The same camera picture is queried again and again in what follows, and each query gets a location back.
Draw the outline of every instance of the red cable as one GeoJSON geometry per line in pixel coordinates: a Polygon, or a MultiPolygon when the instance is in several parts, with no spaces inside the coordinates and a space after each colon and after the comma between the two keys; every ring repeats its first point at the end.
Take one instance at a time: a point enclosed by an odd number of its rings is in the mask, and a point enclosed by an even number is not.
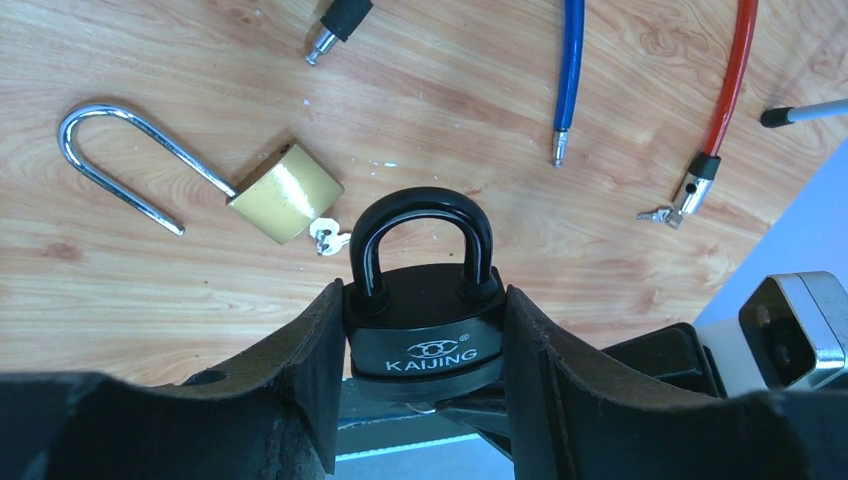
{"type": "Polygon", "coordinates": [[[704,153],[716,157],[727,126],[736,107],[739,89],[742,88],[742,77],[745,76],[745,66],[748,64],[748,54],[751,52],[751,42],[754,39],[754,25],[757,23],[757,0],[739,0],[739,12],[736,14],[736,33],[733,36],[733,50],[727,65],[727,75],[721,87],[713,123],[704,143],[704,153]]]}

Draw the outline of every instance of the small key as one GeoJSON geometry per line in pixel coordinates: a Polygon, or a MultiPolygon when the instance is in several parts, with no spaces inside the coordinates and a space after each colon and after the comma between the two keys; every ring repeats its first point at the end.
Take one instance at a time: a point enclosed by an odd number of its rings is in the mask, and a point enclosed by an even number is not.
{"type": "Polygon", "coordinates": [[[350,242],[350,233],[339,234],[340,228],[332,218],[318,218],[309,225],[309,235],[317,241],[318,255],[335,255],[350,242]]]}
{"type": "Polygon", "coordinates": [[[671,207],[659,207],[653,212],[643,212],[636,215],[637,220],[650,220],[652,223],[664,223],[673,229],[680,228],[683,215],[671,207]]]}

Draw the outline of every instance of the wood grain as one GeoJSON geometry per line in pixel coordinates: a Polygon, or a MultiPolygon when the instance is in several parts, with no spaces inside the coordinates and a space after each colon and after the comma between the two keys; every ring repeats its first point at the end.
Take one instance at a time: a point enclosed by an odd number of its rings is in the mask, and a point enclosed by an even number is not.
{"type": "MultiPolygon", "coordinates": [[[[347,228],[400,188],[465,192],[491,217],[506,281],[597,346],[693,320],[848,135],[844,118],[757,122],[767,107],[848,96],[844,0],[761,2],[707,203],[677,232],[637,223],[701,147],[735,2],[588,2],[562,171],[548,160],[559,1],[378,2],[309,68],[326,5],[2,2],[0,369],[178,382],[350,280],[344,254],[316,257],[306,236],[276,246],[143,134],[86,122],[89,157],[187,233],[134,212],[57,148],[59,122],[81,103],[140,110],[231,182],[297,137],[347,188],[332,211],[347,228]]],[[[391,269],[461,248],[458,231],[421,221],[393,231],[381,258],[391,269]]]]}

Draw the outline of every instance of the cable lock end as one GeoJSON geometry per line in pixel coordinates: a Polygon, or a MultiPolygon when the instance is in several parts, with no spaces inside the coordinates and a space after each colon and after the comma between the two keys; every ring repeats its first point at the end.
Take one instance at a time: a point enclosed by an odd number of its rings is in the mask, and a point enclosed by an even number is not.
{"type": "Polygon", "coordinates": [[[554,167],[562,168],[566,146],[568,146],[568,130],[555,130],[552,154],[554,167]]]}
{"type": "Polygon", "coordinates": [[[312,52],[304,57],[306,63],[315,66],[318,57],[330,53],[337,41],[339,41],[339,38],[333,32],[327,30],[326,27],[322,28],[318,38],[315,39],[315,43],[312,44],[312,52]]]}

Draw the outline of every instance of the blue cable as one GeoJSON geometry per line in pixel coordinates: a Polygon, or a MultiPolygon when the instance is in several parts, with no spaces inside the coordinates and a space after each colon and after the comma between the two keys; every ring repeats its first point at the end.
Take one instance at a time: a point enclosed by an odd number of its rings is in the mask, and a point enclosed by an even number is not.
{"type": "Polygon", "coordinates": [[[568,129],[574,118],[577,103],[577,83],[583,57],[583,24],[586,17],[585,0],[565,0],[563,6],[562,69],[559,74],[557,108],[554,114],[554,166],[561,167],[568,143],[568,129]]]}

